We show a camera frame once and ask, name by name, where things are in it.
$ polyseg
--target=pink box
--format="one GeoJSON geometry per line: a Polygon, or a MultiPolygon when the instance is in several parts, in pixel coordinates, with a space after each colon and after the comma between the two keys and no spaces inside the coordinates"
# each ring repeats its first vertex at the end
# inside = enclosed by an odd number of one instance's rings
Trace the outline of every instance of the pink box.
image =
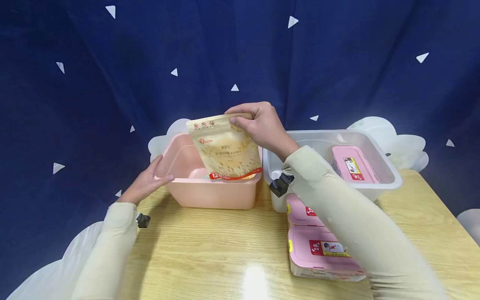
{"type": "Polygon", "coordinates": [[[325,226],[295,194],[287,196],[287,218],[290,225],[325,226]]]}
{"type": "Polygon", "coordinates": [[[365,273],[326,227],[288,230],[290,271],[295,276],[360,281],[365,273]]]}
{"type": "Polygon", "coordinates": [[[257,173],[248,180],[211,180],[188,133],[175,135],[163,153],[155,175],[168,174],[175,180],[166,188],[181,206],[224,209],[252,209],[257,182],[262,177],[257,173]]]}
{"type": "Polygon", "coordinates": [[[332,153],[332,168],[343,180],[352,183],[380,183],[360,148],[334,146],[332,153]]]}

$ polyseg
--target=hand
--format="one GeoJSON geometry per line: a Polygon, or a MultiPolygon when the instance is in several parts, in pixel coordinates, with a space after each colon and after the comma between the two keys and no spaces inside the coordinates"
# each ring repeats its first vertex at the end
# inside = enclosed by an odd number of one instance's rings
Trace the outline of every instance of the hand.
{"type": "Polygon", "coordinates": [[[233,117],[230,122],[245,130],[260,146],[275,153],[282,161],[300,146],[290,138],[269,102],[244,103],[227,110],[226,114],[249,112],[253,120],[233,117]]]}
{"type": "Polygon", "coordinates": [[[175,179],[173,175],[168,175],[162,178],[155,177],[154,175],[154,171],[158,164],[161,163],[162,158],[163,155],[157,156],[148,168],[138,175],[137,179],[135,179],[125,193],[120,196],[117,202],[130,202],[138,205],[141,200],[155,192],[159,187],[172,182],[175,179]]]}

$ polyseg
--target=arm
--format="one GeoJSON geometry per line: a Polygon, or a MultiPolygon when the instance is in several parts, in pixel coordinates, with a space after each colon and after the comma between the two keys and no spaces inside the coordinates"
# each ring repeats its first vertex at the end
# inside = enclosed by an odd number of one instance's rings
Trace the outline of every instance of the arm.
{"type": "Polygon", "coordinates": [[[318,153],[300,148],[270,103],[246,103],[226,111],[238,112],[249,112],[254,119],[234,117],[231,122],[285,162],[284,171],[295,176],[293,191],[355,258],[376,300],[446,299],[430,266],[396,224],[336,175],[318,153]]]}
{"type": "Polygon", "coordinates": [[[73,300],[117,298],[127,258],[137,237],[137,206],[114,203],[73,290],[73,300]]]}
{"type": "Polygon", "coordinates": [[[155,178],[162,156],[138,175],[125,193],[108,208],[103,227],[75,284],[72,300],[114,300],[122,284],[127,258],[137,237],[137,205],[159,187],[174,180],[155,178]]]}

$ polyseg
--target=cuff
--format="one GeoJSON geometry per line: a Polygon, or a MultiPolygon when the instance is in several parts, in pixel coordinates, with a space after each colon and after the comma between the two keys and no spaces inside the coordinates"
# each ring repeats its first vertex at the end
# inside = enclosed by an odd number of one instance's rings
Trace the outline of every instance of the cuff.
{"type": "Polygon", "coordinates": [[[102,231],[126,231],[136,228],[137,206],[133,203],[115,202],[110,205],[103,221],[102,231]]]}
{"type": "Polygon", "coordinates": [[[309,146],[303,146],[290,154],[282,169],[284,173],[307,181],[318,180],[325,174],[335,174],[327,161],[309,146]]]}

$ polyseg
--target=container lid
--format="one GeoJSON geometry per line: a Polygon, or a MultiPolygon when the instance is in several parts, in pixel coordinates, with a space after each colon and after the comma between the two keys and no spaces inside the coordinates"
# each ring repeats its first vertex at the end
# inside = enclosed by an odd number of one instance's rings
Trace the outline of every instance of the container lid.
{"type": "Polygon", "coordinates": [[[361,272],[326,227],[292,226],[288,230],[288,250],[292,262],[301,268],[361,272]]]}
{"type": "Polygon", "coordinates": [[[325,226],[317,215],[295,195],[287,196],[287,218],[293,225],[325,226]]]}
{"type": "Polygon", "coordinates": [[[343,180],[352,183],[379,183],[370,163],[356,146],[332,147],[332,168],[343,180]]]}

